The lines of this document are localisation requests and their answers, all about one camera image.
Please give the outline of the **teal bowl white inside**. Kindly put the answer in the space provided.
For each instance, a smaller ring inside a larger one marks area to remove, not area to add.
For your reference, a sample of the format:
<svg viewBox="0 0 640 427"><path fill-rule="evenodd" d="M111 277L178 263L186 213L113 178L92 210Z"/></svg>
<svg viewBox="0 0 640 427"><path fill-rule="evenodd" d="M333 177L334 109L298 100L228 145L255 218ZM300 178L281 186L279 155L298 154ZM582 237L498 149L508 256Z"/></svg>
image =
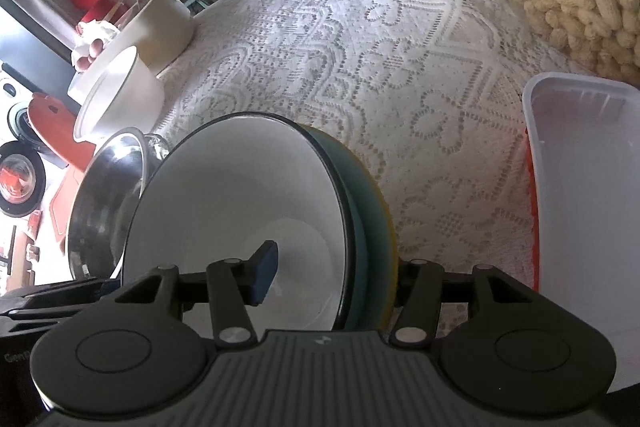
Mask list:
<svg viewBox="0 0 640 427"><path fill-rule="evenodd" d="M355 288L349 197L305 126L261 113L222 117L189 134L154 172L126 239L122 279L160 265L202 272L245 260L268 239L279 265L264 302L268 329L345 329Z"/></svg>

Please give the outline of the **stainless steel bowl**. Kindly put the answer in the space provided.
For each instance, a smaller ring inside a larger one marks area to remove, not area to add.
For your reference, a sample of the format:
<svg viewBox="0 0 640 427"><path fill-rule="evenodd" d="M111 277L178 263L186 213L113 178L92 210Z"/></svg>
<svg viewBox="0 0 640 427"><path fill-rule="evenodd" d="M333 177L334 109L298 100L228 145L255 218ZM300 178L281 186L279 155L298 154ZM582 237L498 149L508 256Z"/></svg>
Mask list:
<svg viewBox="0 0 640 427"><path fill-rule="evenodd" d="M75 280L119 276L134 212L169 152L162 136L125 128L93 156L68 220L66 256Z"/></svg>

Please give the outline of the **white ceramic bowl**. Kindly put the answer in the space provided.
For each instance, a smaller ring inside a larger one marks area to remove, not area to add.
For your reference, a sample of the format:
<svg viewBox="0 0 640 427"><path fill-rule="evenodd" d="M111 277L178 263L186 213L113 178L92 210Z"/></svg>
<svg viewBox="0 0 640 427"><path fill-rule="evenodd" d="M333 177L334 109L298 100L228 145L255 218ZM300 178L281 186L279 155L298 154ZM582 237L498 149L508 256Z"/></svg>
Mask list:
<svg viewBox="0 0 640 427"><path fill-rule="evenodd" d="M99 75L82 103L73 138L101 145L125 128L149 133L165 102L162 83L141 60L135 46L119 52Z"/></svg>

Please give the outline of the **black round washer door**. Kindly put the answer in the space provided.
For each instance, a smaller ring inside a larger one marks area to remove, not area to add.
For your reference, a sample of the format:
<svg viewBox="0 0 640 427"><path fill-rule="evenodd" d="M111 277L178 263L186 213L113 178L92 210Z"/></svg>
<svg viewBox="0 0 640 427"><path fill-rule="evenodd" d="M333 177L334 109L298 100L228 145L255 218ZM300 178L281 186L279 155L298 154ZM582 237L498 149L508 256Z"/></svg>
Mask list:
<svg viewBox="0 0 640 427"><path fill-rule="evenodd" d="M1 211L23 218L40 207L46 189L46 170L40 155L20 141L1 145Z"/></svg>

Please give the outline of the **orange plastic chair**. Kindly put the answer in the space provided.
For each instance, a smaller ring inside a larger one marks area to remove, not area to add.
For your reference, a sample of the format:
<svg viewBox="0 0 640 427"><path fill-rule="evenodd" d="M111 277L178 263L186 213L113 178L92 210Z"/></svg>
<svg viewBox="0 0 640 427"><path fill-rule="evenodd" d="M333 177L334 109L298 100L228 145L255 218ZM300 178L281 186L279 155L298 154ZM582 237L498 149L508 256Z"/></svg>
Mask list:
<svg viewBox="0 0 640 427"><path fill-rule="evenodd" d="M54 238L64 248L70 213L96 146L74 140L76 117L51 95L35 93L28 104L27 116L40 140L66 165L58 191L49 204Z"/></svg>

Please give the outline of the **clear plastic container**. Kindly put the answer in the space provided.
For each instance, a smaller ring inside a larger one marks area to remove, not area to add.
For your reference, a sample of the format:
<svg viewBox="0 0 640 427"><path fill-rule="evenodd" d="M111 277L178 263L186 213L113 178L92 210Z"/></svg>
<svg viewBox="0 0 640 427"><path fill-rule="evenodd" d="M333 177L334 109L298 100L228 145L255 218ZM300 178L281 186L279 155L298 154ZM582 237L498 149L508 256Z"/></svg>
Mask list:
<svg viewBox="0 0 640 427"><path fill-rule="evenodd" d="M544 72L522 95L537 199L538 289L608 338L612 390L639 381L639 91Z"/></svg>

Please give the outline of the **white lace tablecloth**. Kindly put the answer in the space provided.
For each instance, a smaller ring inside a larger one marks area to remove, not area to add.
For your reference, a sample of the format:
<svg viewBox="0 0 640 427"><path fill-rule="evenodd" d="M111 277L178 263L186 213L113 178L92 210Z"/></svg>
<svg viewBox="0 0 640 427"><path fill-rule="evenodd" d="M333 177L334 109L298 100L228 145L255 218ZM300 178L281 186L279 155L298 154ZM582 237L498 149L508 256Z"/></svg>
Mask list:
<svg viewBox="0 0 640 427"><path fill-rule="evenodd" d="M323 130L378 182L398 251L534 280L521 95L578 65L506 0L219 0L160 76L177 143L244 110Z"/></svg>

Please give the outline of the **cream oval storage tray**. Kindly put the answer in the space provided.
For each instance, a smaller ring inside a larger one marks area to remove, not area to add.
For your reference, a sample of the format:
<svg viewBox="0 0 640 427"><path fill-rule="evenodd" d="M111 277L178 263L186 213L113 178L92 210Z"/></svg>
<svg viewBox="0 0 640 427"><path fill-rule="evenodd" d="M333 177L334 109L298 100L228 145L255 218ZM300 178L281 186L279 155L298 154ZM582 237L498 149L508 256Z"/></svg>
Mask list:
<svg viewBox="0 0 640 427"><path fill-rule="evenodd" d="M94 40L103 42L101 53L83 72L76 72L67 95L78 104L86 98L107 66L124 49L135 46L142 62L157 75L177 58L192 40L195 23L189 9L180 0L138 0L116 23L92 20L80 23L86 46L73 56L87 51Z"/></svg>

